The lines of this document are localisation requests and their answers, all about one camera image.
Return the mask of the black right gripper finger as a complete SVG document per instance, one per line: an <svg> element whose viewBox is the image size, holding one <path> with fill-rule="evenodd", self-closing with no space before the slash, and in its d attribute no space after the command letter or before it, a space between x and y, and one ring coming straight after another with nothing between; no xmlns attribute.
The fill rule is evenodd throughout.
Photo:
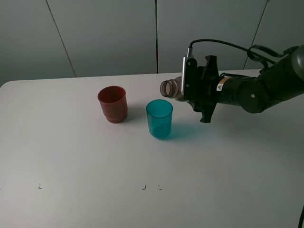
<svg viewBox="0 0 304 228"><path fill-rule="evenodd" d="M202 104L200 106L200 108L201 108L201 113L202 113L202 118L200 119L200 122L210 123L212 115L216 108L216 104Z"/></svg>
<svg viewBox="0 0 304 228"><path fill-rule="evenodd" d="M205 72L207 74L218 74L217 56L206 56Z"/></svg>

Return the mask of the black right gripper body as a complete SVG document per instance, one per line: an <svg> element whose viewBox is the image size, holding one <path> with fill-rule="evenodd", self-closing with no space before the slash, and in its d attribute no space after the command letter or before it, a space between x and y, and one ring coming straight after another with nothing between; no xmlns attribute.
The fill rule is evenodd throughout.
<svg viewBox="0 0 304 228"><path fill-rule="evenodd" d="M188 100L195 112L201 112L202 104L217 104L215 84L218 74L207 74L205 66L199 66L194 57L189 57L186 66L184 99Z"/></svg>

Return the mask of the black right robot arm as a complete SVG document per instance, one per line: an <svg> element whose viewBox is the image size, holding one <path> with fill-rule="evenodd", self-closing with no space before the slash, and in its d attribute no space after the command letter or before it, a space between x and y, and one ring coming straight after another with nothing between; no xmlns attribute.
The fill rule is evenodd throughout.
<svg viewBox="0 0 304 228"><path fill-rule="evenodd" d="M205 66L191 57L183 59L181 93L193 111L210 123L217 104L236 105L251 114L287 101L304 92L304 47L291 47L279 55L280 61L265 66L259 76L220 74L216 56L207 56Z"/></svg>

